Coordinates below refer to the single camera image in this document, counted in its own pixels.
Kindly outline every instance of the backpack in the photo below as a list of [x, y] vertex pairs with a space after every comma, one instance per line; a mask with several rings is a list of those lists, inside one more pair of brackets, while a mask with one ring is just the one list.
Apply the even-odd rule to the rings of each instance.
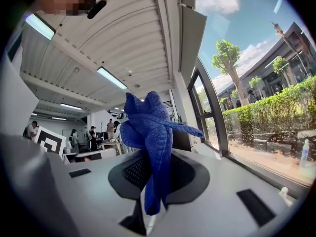
[[89, 132], [87, 132], [87, 138], [89, 139], [89, 141], [92, 139], [92, 136]]
[[69, 136], [69, 142], [70, 142], [71, 146], [74, 148], [74, 138], [73, 138], [73, 136]]
[[26, 139], [29, 139], [31, 140], [31, 138], [28, 136], [28, 127], [29, 125], [27, 125], [25, 128], [24, 128], [24, 131], [23, 131], [23, 137], [26, 138]]

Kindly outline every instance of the building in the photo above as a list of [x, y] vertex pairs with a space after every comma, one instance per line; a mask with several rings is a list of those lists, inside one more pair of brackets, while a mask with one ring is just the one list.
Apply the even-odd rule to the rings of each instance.
[[[286, 31], [285, 36], [299, 53], [308, 74], [316, 75], [316, 52], [301, 28], [293, 22]], [[273, 71], [273, 62], [278, 56], [285, 58], [288, 62], [286, 65], [287, 69], [283, 69], [280, 75]], [[262, 79], [259, 86], [260, 91], [263, 97], [267, 97], [274, 95], [276, 92], [282, 92], [284, 88], [290, 85], [304, 81], [307, 75], [296, 53], [281, 38], [260, 61], [240, 77], [250, 102], [261, 99], [259, 90], [250, 88], [249, 82], [253, 77]], [[233, 99], [231, 96], [235, 88], [235, 85], [232, 83], [218, 94], [219, 99], [223, 97], [228, 98], [228, 103], [225, 106], [222, 105], [224, 110], [241, 106], [240, 100]]]

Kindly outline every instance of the black and white marker board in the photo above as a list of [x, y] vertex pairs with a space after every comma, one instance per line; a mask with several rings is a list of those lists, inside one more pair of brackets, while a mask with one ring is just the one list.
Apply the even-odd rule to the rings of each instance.
[[40, 144], [46, 152], [56, 153], [62, 157], [66, 146], [66, 137], [40, 126], [35, 142]]

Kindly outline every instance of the black t-shirt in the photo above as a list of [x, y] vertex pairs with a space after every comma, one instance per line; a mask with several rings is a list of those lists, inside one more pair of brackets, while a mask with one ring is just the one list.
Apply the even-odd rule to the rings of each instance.
[[93, 135], [95, 135], [95, 132], [91, 130], [89, 133], [90, 133], [90, 135], [92, 137], [91, 138], [91, 142], [96, 142], [96, 138], [93, 137]]

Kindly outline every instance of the sky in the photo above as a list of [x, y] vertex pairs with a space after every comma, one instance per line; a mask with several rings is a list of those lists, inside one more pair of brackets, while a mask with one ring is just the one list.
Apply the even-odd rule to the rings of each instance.
[[225, 39], [240, 48], [237, 73], [242, 76], [280, 39], [271, 21], [284, 32], [296, 22], [309, 37], [304, 22], [286, 0], [196, 0], [196, 11], [207, 16], [199, 57], [217, 93], [232, 80], [212, 66], [218, 53], [216, 41]]

